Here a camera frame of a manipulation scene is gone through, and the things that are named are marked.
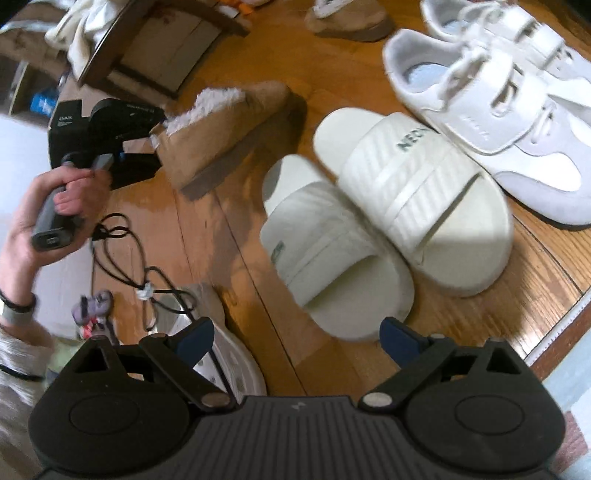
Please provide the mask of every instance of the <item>shoe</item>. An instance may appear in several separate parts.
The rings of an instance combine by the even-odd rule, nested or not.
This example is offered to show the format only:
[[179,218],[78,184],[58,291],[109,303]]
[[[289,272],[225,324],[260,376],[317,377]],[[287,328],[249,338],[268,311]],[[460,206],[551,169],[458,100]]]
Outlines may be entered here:
[[421,11],[433,37],[478,40],[506,51],[517,68],[548,84],[551,98],[591,124],[591,63],[518,5],[502,0],[421,0]]
[[[213,287],[201,283],[182,290],[191,292],[197,299],[193,316],[196,319],[209,317],[215,329],[212,351],[195,365],[194,370],[226,393],[229,387],[238,403],[247,395],[266,395],[261,369],[248,348],[226,327],[223,305]],[[171,309],[182,309],[172,295],[163,295],[159,301]],[[191,323],[184,314],[169,312],[158,305],[155,308],[156,327],[152,333],[172,336]]]
[[501,275],[513,244],[505,196],[445,137],[403,113],[342,108],[313,145],[337,186],[444,292],[475,295]]
[[256,146],[290,96],[281,82],[207,88],[192,110],[156,126],[151,141],[173,187],[190,200],[214,189]]
[[261,244],[295,302],[329,335],[378,340],[413,305],[408,267],[320,170],[288,155],[267,173]]
[[316,0],[304,21],[319,37],[361,42],[381,40],[394,30],[394,22],[377,0]]
[[401,30],[383,50],[398,99],[526,207],[591,224],[591,127],[547,96],[510,54]]

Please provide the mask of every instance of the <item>bracelet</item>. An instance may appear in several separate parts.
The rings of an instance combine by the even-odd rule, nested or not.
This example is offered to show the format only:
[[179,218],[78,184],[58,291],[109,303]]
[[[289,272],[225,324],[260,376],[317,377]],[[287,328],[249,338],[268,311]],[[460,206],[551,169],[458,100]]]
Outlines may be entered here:
[[6,298],[6,295],[0,290],[0,301],[6,305],[11,310],[14,310],[17,313],[30,313],[35,310],[37,306],[37,296],[33,294],[33,302],[30,305],[17,305],[16,303],[11,302]]
[[15,378],[18,378],[19,380],[25,380],[28,382],[42,382],[43,380],[45,380],[44,377],[40,377],[39,375],[22,374],[20,372],[17,372],[16,370],[13,370],[12,368],[8,368],[6,365],[2,365],[2,364],[0,364],[0,372],[4,372],[4,373],[10,375],[11,377],[15,377]]

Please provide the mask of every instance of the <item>white cloth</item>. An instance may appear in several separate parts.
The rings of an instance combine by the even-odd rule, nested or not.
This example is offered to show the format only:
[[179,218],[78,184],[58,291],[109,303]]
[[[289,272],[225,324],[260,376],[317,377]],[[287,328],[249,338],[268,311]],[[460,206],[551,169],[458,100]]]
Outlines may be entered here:
[[[52,350],[27,345],[0,329],[0,364],[27,375],[44,376]],[[0,372],[0,478],[31,480],[41,470],[29,439],[31,410],[43,394],[42,382]]]
[[46,42],[68,52],[78,79],[95,46],[107,33],[129,0],[76,0],[61,21],[45,35]]

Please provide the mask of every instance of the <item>finger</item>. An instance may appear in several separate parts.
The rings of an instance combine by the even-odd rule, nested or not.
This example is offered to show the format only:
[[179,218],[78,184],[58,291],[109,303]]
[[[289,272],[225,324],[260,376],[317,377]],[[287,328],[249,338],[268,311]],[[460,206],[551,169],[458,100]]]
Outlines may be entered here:
[[19,207],[14,213],[13,224],[19,227],[34,225],[43,203],[52,190],[71,181],[89,177],[90,170],[62,166],[39,175],[33,180]]
[[113,177],[110,172],[107,170],[95,170],[95,179],[101,184],[104,185],[106,188],[111,188],[111,183],[113,182]]
[[71,181],[66,185],[65,191],[58,193],[54,197],[54,202],[56,204],[70,202],[80,197],[84,191],[95,188],[96,183],[96,180],[92,177]]
[[56,205],[56,213],[64,216],[81,215],[83,216],[84,203],[82,199],[77,198],[69,202]]
[[62,193],[63,200],[56,202],[57,213],[80,215],[89,219],[95,219],[103,211],[109,196],[109,190],[96,183],[84,189],[67,190]]

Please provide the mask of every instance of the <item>wooden floor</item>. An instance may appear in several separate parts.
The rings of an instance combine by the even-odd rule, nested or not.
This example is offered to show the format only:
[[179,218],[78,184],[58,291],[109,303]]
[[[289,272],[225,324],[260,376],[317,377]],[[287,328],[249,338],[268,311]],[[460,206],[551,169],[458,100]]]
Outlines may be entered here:
[[[272,145],[257,149],[198,202],[177,194],[160,171],[153,180],[114,192],[109,211],[132,219],[148,262],[161,267],[176,285],[198,281],[215,285],[230,328],[259,362],[271,394],[358,398],[395,372],[396,366],[377,343],[331,338],[294,304],[258,241],[265,219],[261,182],[285,153],[297,150],[315,159],[311,136],[331,111],[344,106],[383,114],[405,109],[384,75],[383,42],[314,37],[303,24],[310,3],[275,0],[251,15],[251,34],[224,39],[194,74],[180,101],[188,108],[205,85],[282,80],[307,102],[301,139],[295,127],[278,127]],[[389,0],[385,5],[399,27],[423,30],[417,0]],[[570,45],[581,48],[545,9],[531,4],[526,8],[555,27]],[[297,115],[291,118],[293,125]],[[444,333],[464,345],[503,336],[525,356],[589,288],[591,233],[554,229],[509,202],[515,216],[515,244],[501,278],[476,297],[454,299],[415,275],[417,292],[408,318],[412,328],[422,334]],[[140,278],[138,259],[131,252],[126,241],[113,243],[113,256]],[[98,271],[95,289],[105,287],[116,296],[122,340],[136,342],[144,333],[135,293]]]

